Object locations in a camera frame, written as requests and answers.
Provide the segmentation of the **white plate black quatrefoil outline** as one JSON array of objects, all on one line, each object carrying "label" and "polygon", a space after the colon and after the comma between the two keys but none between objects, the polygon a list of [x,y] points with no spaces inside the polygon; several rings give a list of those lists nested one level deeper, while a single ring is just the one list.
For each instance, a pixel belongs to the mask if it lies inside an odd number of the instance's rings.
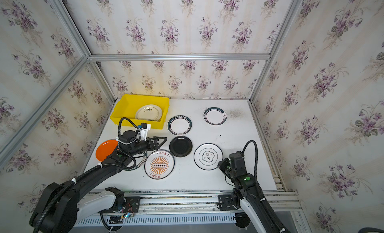
[{"label": "white plate black quatrefoil outline", "polygon": [[214,170],[224,158],[222,150],[213,143],[200,145],[194,153],[194,162],[202,170]]}]

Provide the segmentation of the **cream plate black floral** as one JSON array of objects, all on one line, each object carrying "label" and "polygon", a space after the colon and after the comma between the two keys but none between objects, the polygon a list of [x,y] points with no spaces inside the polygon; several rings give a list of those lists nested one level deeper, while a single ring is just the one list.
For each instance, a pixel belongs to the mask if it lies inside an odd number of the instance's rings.
[{"label": "cream plate black floral", "polygon": [[159,121],[163,115],[162,109],[157,105],[145,105],[136,112],[136,119]]}]

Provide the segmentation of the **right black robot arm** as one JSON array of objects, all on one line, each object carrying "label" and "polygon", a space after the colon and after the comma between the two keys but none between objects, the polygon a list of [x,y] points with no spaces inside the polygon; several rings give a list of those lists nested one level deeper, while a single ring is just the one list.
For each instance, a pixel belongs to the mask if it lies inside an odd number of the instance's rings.
[{"label": "right black robot arm", "polygon": [[266,199],[256,177],[247,172],[241,152],[221,160],[218,168],[235,186],[232,192],[234,207],[247,214],[258,233],[289,232]]}]

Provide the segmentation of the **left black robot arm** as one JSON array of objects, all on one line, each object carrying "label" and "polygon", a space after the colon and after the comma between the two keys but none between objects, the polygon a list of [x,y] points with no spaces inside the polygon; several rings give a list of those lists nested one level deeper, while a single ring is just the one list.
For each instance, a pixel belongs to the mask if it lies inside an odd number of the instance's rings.
[{"label": "left black robot arm", "polygon": [[120,211],[124,194],[115,187],[106,188],[95,200],[81,200],[96,186],[121,171],[139,167],[137,158],[145,158],[148,152],[159,150],[166,137],[154,136],[143,140],[142,129],[119,133],[109,144],[100,145],[97,154],[101,162],[78,177],[62,183],[48,185],[30,218],[35,233],[68,233],[79,221],[97,212],[113,209]]}]

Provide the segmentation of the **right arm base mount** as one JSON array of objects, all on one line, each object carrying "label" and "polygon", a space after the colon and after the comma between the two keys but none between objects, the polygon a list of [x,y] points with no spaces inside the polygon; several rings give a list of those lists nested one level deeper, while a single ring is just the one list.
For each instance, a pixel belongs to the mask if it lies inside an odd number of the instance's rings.
[{"label": "right arm base mount", "polygon": [[218,195],[217,208],[220,211],[241,211],[240,200],[243,199],[243,195],[237,190],[231,194]]}]

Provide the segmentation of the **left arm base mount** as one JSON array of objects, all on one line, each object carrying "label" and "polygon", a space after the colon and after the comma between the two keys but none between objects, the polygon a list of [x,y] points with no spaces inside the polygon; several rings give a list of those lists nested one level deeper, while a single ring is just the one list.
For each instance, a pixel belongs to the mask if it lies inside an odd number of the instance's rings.
[{"label": "left arm base mount", "polygon": [[115,187],[105,189],[116,196],[112,207],[104,210],[105,213],[137,213],[140,206],[140,197],[125,197],[125,193]]}]

